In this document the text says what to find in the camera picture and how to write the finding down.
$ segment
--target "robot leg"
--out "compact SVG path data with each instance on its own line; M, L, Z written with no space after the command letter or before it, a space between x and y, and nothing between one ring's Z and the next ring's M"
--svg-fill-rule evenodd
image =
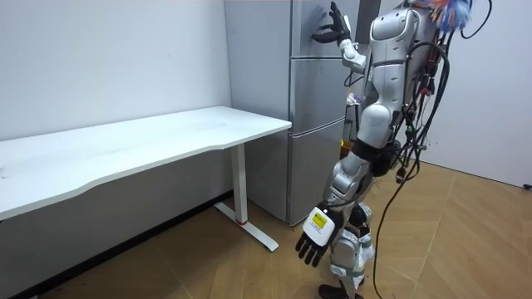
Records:
M331 246L331 272L340 281L340 287L320 286L324 299L357 298L358 287L364 282L364 268L374 255L369 230L371 209L358 203L351 211L345 228Z

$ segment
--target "white wall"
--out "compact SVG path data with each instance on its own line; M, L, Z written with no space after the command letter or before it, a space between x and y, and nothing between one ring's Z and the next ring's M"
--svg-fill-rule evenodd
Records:
M532 184L532 2L494 3L485 28L451 47L451 77L429 134L427 162L522 186ZM477 0L471 34L487 12Z
M222 0L0 3L0 140L230 105Z
M0 140L212 105L230 105L222 0L0 2ZM217 151L10 218L0 298L230 189Z

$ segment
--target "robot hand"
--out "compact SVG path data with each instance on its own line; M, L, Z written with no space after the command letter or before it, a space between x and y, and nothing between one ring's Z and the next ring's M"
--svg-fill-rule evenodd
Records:
M323 254L337 236L343 226L343 213L327 208L322 202L309 214L303 225L303 234L296 244L299 258L304 258L308 265L311 261L313 266L319 264Z
M343 40L351 40L350 28L334 1L331 2L329 16L332 17L332 24L323 25L321 29L330 29L331 31L322 34L313 34L313 40L319 43L336 42L338 45Z

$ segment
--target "humanoid robot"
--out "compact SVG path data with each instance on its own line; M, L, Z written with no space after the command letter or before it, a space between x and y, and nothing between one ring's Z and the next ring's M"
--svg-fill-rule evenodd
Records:
M343 65L352 73L365 76L357 138L349 155L334 166L323 201L309 214L296 245L299 257L315 267L331 249L330 269L340 287L321 285L319 295L325 299L362 298L356 294L357 288L364 281L365 264L374 254L369 229L372 211L363 203L364 198L373 180L385 175L399 161L403 166L397 171L397 182L401 184L397 193L411 179L412 171L407 174L404 164L408 164L412 153L419 157L424 150L426 132L445 90L449 73L446 54L452 33L448 37L441 30L435 14L447 12L437 12L426 1L422 2L423 5L415 0L404 1L376 18L365 56L357 51L348 19L342 17L334 2L329 13L333 24L322 27L328 32L313 35L316 42L336 42ZM463 2L470 9L470 2ZM463 26L458 24L453 31ZM423 118L420 107L426 105L424 96L435 92L434 77L441 61L444 61L441 81L431 115L428 120L421 120L425 121L423 126L414 125L416 118L418 121ZM401 147L395 138L403 122L406 143ZM417 167L419 171L419 160L416 162L412 170Z

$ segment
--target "baseboard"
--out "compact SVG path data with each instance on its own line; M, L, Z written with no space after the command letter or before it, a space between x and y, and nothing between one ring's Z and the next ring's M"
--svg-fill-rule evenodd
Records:
M96 267L103 262L106 262L117 255L132 249L133 247L143 243L150 238L164 232L165 230L174 227L175 225L184 222L186 219L191 218L198 213L205 211L206 209L212 207L215 203L218 203L222 200L228 199L233 196L233 190L230 190L224 194L221 194L214 199L209 200L206 203L192 208L191 210L182 213L181 215L174 217L162 224L157 225L154 228L148 229L147 231L134 236L133 238L120 243L113 248L107 249L104 252L95 255L94 257L89 258L88 260L77 264L74 267L71 267L54 277L48 278L44 282L40 282L37 285L28 288L25 291L19 292L17 295L9 297L8 299L29 299L34 296L41 295L45 292L52 290L55 287L59 287L61 284L71 280L72 278L79 276L83 272L91 270L93 267Z

